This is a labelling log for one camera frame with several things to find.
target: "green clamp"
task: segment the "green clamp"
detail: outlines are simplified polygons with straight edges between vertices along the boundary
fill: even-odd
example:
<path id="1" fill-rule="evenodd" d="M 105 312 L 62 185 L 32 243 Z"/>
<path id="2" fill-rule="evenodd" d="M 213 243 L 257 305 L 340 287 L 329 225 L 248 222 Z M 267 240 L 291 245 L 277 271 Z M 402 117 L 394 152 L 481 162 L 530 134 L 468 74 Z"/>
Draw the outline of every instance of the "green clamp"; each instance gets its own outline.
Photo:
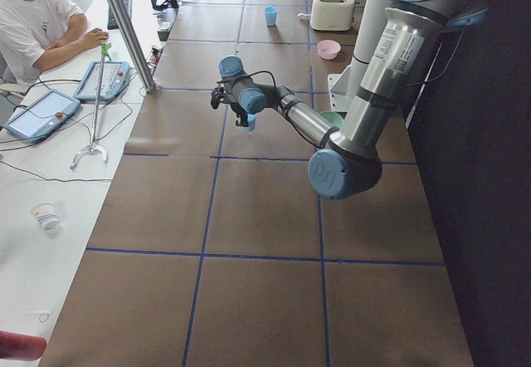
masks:
<path id="1" fill-rule="evenodd" d="M 112 58 L 110 58 L 109 49 L 112 47 L 112 43 L 102 43 L 101 44 L 101 54 L 103 54 L 105 57 L 109 58 L 109 61 L 113 61 Z"/>

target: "keyboard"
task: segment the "keyboard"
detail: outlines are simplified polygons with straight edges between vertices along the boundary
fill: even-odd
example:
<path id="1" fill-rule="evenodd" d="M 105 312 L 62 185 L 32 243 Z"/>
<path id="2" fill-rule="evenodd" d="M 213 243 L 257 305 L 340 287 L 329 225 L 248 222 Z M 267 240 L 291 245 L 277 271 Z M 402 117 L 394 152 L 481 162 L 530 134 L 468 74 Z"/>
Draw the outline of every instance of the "keyboard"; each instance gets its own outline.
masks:
<path id="1" fill-rule="evenodd" d="M 133 0 L 122 0 L 125 6 L 125 10 L 131 17 L 131 12 L 133 11 Z M 118 29 L 118 23 L 116 22 L 116 17 L 114 16 L 113 11 L 109 7 L 109 18 L 107 18 L 107 29 Z"/>

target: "metal stand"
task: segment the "metal stand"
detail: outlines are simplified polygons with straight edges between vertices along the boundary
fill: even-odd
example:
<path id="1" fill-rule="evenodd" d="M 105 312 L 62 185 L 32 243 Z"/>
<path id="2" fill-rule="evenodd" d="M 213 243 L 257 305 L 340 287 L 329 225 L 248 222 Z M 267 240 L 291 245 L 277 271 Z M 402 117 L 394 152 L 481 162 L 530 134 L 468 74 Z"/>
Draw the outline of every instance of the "metal stand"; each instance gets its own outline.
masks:
<path id="1" fill-rule="evenodd" d="M 129 55 L 133 59 L 134 67 L 144 84 L 144 89 L 146 90 L 146 93 L 151 93 L 157 86 L 153 80 L 151 70 L 145 60 L 144 54 L 142 53 L 139 39 L 134 33 L 133 24 L 131 23 L 129 14 L 125 10 L 124 3 L 122 0 L 107 0 L 107 2 L 114 12 L 119 31 L 122 34 L 122 37 L 124 37 L 125 45 L 129 51 Z"/>
<path id="2" fill-rule="evenodd" d="M 74 170 L 77 164 L 80 162 L 80 159 L 85 155 L 96 155 L 101 154 L 103 162 L 107 164 L 107 151 L 96 143 L 96 126 L 98 123 L 98 111 L 100 109 L 100 95 L 101 95 L 101 83 L 103 82 L 103 70 L 105 64 L 105 45 L 101 46 L 101 61 L 100 61 L 100 72 L 98 74 L 98 88 L 96 89 L 96 100 L 94 103 L 94 116 L 92 118 L 92 130 L 90 131 L 90 144 L 87 145 L 84 149 L 79 150 L 76 155 L 74 155 L 74 160 L 70 169 Z"/>

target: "white table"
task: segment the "white table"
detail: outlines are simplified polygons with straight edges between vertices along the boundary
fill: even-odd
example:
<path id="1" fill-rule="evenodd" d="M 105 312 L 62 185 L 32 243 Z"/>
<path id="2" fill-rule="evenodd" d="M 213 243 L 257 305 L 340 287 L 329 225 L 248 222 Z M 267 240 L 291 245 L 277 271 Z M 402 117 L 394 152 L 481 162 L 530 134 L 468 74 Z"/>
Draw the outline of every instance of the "white table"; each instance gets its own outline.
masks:
<path id="1" fill-rule="evenodd" d="M 96 0 L 87 11 L 89 29 L 106 28 L 107 2 Z M 133 0 L 133 24 L 139 43 L 147 56 L 152 45 L 160 46 L 157 19 L 149 0 Z M 132 63 L 118 30 L 110 32 L 114 61 Z M 100 49 L 86 51 L 72 61 L 44 73 L 41 78 L 81 79 L 91 61 L 100 59 Z M 51 88 L 73 95 L 76 84 L 54 85 Z M 45 86 L 34 87 L 23 101 L 29 105 L 46 93 Z M 56 132 L 45 142 L 31 148 L 3 151 L 3 161 L 47 178 L 112 179 L 144 99 L 141 80 L 135 77 L 124 95 L 131 115 L 107 137 L 98 142 L 109 155 L 104 164 L 100 154 L 83 157 L 75 171 L 70 170 L 74 155 L 90 142 L 87 128 L 73 125 Z M 93 105 L 83 105 L 75 116 L 89 128 Z M 98 134 L 107 133 L 130 112 L 116 100 L 99 113 Z M 0 141 L 13 137 L 5 130 Z M 0 149 L 24 145 L 21 142 L 0 144 Z M 50 339 L 57 317 L 76 274 L 85 245 L 100 212 L 110 181 L 59 183 L 42 181 L 0 164 L 0 330 L 37 335 Z M 52 230 L 41 229 L 30 209 L 38 203 L 52 203 L 61 223 Z M 0 367 L 35 366 L 34 362 L 0 360 Z"/>

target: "table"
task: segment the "table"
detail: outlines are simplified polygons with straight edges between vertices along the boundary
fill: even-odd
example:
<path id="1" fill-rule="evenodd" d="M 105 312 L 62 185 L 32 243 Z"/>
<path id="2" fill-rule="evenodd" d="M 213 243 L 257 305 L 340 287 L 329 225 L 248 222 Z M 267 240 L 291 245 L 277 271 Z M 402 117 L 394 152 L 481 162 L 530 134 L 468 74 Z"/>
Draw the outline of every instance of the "table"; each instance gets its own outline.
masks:
<path id="1" fill-rule="evenodd" d="M 278 114 L 242 132 L 208 102 L 237 53 L 328 109 L 353 34 L 326 34 L 344 46 L 326 61 L 324 34 L 293 19 L 310 0 L 186 2 L 40 367 L 472 365 L 400 115 L 377 145 L 378 185 L 333 202 Z"/>
<path id="2" fill-rule="evenodd" d="M 105 28 L 107 8 L 105 0 L 94 1 L 86 12 L 89 28 Z M 134 0 L 133 24 L 135 28 L 141 28 L 137 36 L 145 56 L 151 46 L 161 46 L 157 37 L 157 20 L 151 12 L 149 0 Z M 109 42 L 112 43 L 110 55 L 114 61 L 131 63 L 118 30 L 110 31 Z M 80 79 L 90 62 L 99 59 L 99 48 L 85 51 L 72 61 L 45 72 L 41 79 Z M 77 84 L 50 83 L 49 86 L 73 95 Z M 23 104 L 31 104 L 46 92 L 45 86 L 34 87 Z M 134 76 L 123 102 L 117 99 L 100 111 L 97 137 L 106 134 L 129 115 L 99 141 L 109 154 L 107 165 L 97 154 L 83 157 L 75 171 L 69 169 L 76 152 L 90 142 L 88 129 L 73 125 L 71 121 L 37 146 L 2 152 L 4 162 L 46 178 L 105 180 L 88 183 L 42 181 L 0 164 L 0 183 L 5 196 L 0 227 L 2 330 L 50 338 L 143 99 L 141 80 Z M 82 105 L 75 119 L 90 128 L 93 111 L 93 105 Z M 0 133 L 0 141 L 11 139 L 13 137 L 6 131 Z M 24 144 L 6 143 L 0 149 L 20 145 Z M 49 231 L 39 228 L 29 213 L 34 205 L 44 202 L 54 205 L 61 220 L 59 226 Z M 37 364 L 38 361 L 21 362 L 20 365 Z M 0 366 L 4 365 L 11 363 L 0 360 Z"/>

